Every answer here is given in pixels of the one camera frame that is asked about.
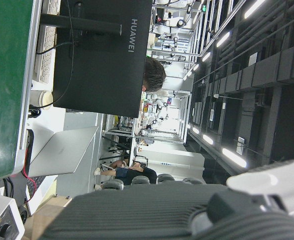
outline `red cable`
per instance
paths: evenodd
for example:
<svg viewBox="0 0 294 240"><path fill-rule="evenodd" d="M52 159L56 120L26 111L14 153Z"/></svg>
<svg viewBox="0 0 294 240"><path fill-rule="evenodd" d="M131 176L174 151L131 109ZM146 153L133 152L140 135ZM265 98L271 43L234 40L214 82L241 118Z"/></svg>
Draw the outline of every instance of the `red cable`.
<svg viewBox="0 0 294 240"><path fill-rule="evenodd" d="M28 175L26 174L26 170L25 170L25 167L26 167L26 160L27 160L27 150L28 150L28 149L26 148L26 153L25 153L25 163L24 163L24 165L23 165L22 175L23 175L25 178L27 178L28 180L32 181L32 183L33 183L33 193L32 193L32 196L30 197L30 199L27 200L27 201L25 201L25 204L26 204L27 202L29 202L29 201L33 198L33 196L35 195L35 192L36 192L36 190L37 190L37 184L36 184L36 182L35 182L34 180L32 180L30 177L28 177Z"/></svg>

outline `green board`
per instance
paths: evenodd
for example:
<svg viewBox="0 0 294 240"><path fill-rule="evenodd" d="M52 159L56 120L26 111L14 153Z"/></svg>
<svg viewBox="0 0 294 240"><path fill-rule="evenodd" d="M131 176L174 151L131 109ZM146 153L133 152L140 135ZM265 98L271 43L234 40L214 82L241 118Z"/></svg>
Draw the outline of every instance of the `green board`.
<svg viewBox="0 0 294 240"><path fill-rule="evenodd" d="M32 0L0 0L0 178L15 164Z"/></svg>

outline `keyboard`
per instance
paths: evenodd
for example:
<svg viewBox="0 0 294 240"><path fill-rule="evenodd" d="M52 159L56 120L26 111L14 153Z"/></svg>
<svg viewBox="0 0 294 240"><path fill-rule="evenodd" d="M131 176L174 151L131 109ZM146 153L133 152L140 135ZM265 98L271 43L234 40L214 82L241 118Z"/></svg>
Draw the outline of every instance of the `keyboard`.
<svg viewBox="0 0 294 240"><path fill-rule="evenodd" d="M42 13L58 15L60 0L43 0ZM43 52L54 46L56 28L53 26L39 26L37 52ZM47 84L51 65L52 51L42 55L36 55L33 80Z"/></svg>
<svg viewBox="0 0 294 240"><path fill-rule="evenodd" d="M35 176L35 177L31 177L31 179L35 181L37 188L39 188L40 184L44 181L45 177L46 176ZM27 187L28 187L29 196L31 197L34 191L34 185L33 185L33 182L30 181L29 179L27 181Z"/></svg>

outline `knob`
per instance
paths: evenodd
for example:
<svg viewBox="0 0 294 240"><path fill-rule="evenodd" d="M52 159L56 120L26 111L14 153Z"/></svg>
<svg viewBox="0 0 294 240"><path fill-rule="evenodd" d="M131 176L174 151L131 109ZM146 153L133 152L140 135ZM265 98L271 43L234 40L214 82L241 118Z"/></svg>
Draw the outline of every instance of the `knob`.
<svg viewBox="0 0 294 240"><path fill-rule="evenodd" d="M11 225L10 224L4 224L0 227L0 237L1 238L6 238L10 235L11 232Z"/></svg>

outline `black shirt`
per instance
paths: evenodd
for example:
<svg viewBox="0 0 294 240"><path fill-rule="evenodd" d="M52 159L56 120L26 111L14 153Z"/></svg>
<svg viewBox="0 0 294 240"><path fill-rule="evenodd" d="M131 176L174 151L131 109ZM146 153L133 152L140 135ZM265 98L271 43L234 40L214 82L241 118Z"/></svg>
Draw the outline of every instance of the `black shirt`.
<svg viewBox="0 0 294 240"><path fill-rule="evenodd" d="M157 181L157 174L154 170L145 167L143 172L129 169L126 177L117 176L116 179L122 180L124 185L131 185L131 182L136 176L146 176L151 184L155 184Z"/></svg>

